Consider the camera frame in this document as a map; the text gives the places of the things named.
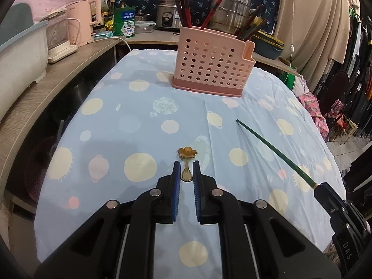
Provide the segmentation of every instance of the utensil holder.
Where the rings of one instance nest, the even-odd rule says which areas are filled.
[[[174,88],[241,97],[252,68],[254,43],[199,27],[181,27]]]

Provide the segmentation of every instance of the plastic lid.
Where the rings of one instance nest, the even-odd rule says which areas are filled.
[[[140,28],[147,28],[149,26],[155,26],[156,23],[154,21],[136,21],[134,22],[135,27],[140,27]]]

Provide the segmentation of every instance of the polka dot tablecloth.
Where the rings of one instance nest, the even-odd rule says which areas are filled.
[[[135,200],[172,172],[177,150],[198,151],[202,173],[238,199],[265,199],[323,250],[329,216],[313,191],[257,138],[345,198],[334,158],[311,116],[275,76],[254,68],[241,98],[172,88],[176,52],[133,50],[93,89],[49,166],[35,218],[40,261],[106,201]],[[192,183],[181,183],[173,225],[157,225],[154,278],[221,278],[217,225],[199,225]]]

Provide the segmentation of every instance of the stainless steel pot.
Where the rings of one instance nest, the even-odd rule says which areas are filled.
[[[213,6],[217,0],[211,0]],[[235,34],[248,21],[251,0],[223,0],[209,22],[208,28]]]
[[[175,0],[160,0],[156,16],[156,28],[163,30],[179,30],[181,20]]]

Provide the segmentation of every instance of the white cable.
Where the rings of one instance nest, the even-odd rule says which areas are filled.
[[[130,46],[129,46],[129,44],[128,44],[128,42],[126,40],[122,39],[122,38],[119,38],[119,37],[108,37],[108,38],[98,39],[98,40],[94,40],[91,43],[102,41],[102,40],[109,40],[109,39],[118,39],[118,40],[123,41],[128,46],[129,51],[132,51],[131,48],[130,48]]]
[[[68,19],[68,20],[75,20],[75,21],[78,21],[78,22],[79,22],[79,28],[78,28],[78,30],[77,30],[76,41],[75,41],[75,42],[73,41],[73,43],[72,43],[72,44],[76,45],[76,43],[77,43],[77,38],[79,37],[79,34],[80,34],[81,22],[80,22],[79,19],[76,19],[76,18],[67,18],[67,19]]]

